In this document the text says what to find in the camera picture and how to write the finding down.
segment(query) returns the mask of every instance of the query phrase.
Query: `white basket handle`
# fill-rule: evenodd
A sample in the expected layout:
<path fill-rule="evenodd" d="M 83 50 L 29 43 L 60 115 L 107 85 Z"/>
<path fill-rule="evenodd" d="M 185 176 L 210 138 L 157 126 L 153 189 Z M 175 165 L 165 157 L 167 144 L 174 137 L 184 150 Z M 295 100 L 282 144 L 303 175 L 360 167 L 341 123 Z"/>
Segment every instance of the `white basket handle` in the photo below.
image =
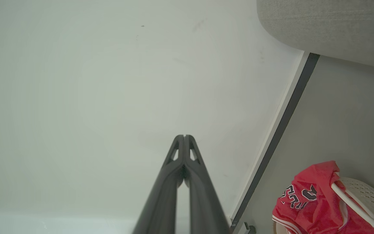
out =
<path fill-rule="evenodd" d="M 374 214 L 355 197 L 350 191 L 347 190 L 347 193 L 353 197 L 353 199 L 359 203 L 362 208 L 367 212 L 364 212 L 360 207 L 356 205 L 335 183 L 331 185 L 331 189 L 348 205 L 352 208 L 358 215 L 360 215 L 366 222 L 368 222 L 374 228 Z"/>

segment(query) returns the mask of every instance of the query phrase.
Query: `red jersey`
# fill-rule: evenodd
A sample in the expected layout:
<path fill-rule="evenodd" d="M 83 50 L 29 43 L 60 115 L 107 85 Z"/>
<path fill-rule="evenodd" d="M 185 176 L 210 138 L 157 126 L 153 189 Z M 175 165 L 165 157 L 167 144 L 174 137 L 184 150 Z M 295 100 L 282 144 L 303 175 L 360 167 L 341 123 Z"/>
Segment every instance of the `red jersey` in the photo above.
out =
<path fill-rule="evenodd" d="M 291 234 L 372 234 L 373 227 L 331 189 L 345 191 L 335 161 L 310 166 L 294 177 L 278 198 L 272 219 Z"/>

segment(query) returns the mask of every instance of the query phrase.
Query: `white laundry basket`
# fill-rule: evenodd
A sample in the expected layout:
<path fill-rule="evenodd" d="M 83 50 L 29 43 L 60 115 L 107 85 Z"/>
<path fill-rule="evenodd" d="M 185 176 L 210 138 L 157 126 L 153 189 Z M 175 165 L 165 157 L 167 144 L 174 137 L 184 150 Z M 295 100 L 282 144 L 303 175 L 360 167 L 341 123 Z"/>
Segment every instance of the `white laundry basket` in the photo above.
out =
<path fill-rule="evenodd" d="M 369 216 L 374 219 L 374 188 L 357 179 L 342 177 L 340 181 L 346 187 L 347 194 L 359 203 L 367 213 L 371 213 Z"/>
<path fill-rule="evenodd" d="M 337 185 L 332 184 L 331 188 L 348 206 L 374 227 L 374 188 L 356 179 L 342 177 L 340 181 L 346 187 L 346 193 L 350 195 L 365 212 L 350 200 Z M 275 225 L 276 227 L 274 230 L 276 234 L 288 233 L 287 229 L 280 223 L 277 222 Z"/>

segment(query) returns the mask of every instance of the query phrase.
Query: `white wall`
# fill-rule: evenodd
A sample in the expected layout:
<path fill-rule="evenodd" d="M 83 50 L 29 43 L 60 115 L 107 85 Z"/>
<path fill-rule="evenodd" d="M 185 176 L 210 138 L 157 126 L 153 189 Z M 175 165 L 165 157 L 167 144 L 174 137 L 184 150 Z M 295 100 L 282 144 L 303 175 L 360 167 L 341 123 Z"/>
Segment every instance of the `white wall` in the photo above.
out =
<path fill-rule="evenodd" d="M 191 134 L 230 213 L 299 53 L 251 0 L 0 1 L 0 212 L 136 220 Z"/>
<path fill-rule="evenodd" d="M 42 218 L 0 213 L 0 234 L 127 234 L 133 220 Z"/>
<path fill-rule="evenodd" d="M 374 188 L 374 67 L 320 56 L 238 226 L 273 233 L 283 190 L 303 169 L 330 160 L 340 176 Z"/>

